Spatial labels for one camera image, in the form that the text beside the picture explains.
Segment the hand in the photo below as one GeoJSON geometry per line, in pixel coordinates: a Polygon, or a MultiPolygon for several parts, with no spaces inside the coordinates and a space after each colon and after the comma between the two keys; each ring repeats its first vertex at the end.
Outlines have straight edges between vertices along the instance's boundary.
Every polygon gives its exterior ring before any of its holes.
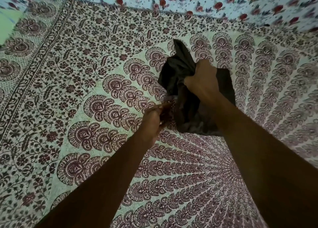
{"type": "Polygon", "coordinates": [[[185,86],[200,101],[207,102],[219,94],[216,73],[217,68],[211,65],[209,60],[200,60],[197,62],[195,74],[185,78],[185,86]]]}
{"type": "Polygon", "coordinates": [[[170,108],[170,103],[163,103],[145,110],[138,131],[141,137],[151,139],[152,145],[156,142],[160,131],[169,123],[167,114],[170,108]]]}

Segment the light green surface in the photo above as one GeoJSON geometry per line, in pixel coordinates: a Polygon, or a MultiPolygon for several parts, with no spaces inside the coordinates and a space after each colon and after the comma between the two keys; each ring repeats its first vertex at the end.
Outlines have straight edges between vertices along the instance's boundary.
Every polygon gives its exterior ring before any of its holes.
{"type": "Polygon", "coordinates": [[[0,45],[8,38],[22,14],[17,10],[0,9],[0,45]]]}

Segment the person's right arm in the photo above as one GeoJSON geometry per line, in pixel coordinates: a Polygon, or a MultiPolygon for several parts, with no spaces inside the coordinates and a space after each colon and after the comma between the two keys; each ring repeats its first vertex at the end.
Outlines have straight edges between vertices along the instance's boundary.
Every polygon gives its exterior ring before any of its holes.
{"type": "Polygon", "coordinates": [[[208,60],[197,63],[185,85],[211,108],[268,226],[318,227],[318,170],[231,104],[219,92],[208,60]]]}

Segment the person's left arm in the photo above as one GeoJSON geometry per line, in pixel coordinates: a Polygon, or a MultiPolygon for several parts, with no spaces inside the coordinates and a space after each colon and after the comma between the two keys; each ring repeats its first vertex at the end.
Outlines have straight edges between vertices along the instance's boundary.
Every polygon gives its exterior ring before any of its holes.
{"type": "Polygon", "coordinates": [[[166,103],[146,110],[133,136],[35,228],[109,227],[142,158],[165,127],[160,115],[169,108],[166,103]]]}

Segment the black fabric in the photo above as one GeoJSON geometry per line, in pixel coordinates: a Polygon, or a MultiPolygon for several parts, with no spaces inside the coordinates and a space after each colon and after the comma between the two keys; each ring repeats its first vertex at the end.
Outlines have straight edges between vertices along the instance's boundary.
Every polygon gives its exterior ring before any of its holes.
{"type": "MultiPolygon", "coordinates": [[[[177,130],[199,135],[222,136],[210,118],[209,109],[200,103],[196,95],[184,85],[184,78],[195,73],[196,63],[186,46],[177,39],[173,40],[176,54],[168,57],[159,75],[158,83],[167,90],[168,96],[178,96],[174,109],[177,130]]],[[[217,69],[220,92],[235,105],[235,93],[230,71],[217,69]]]]}

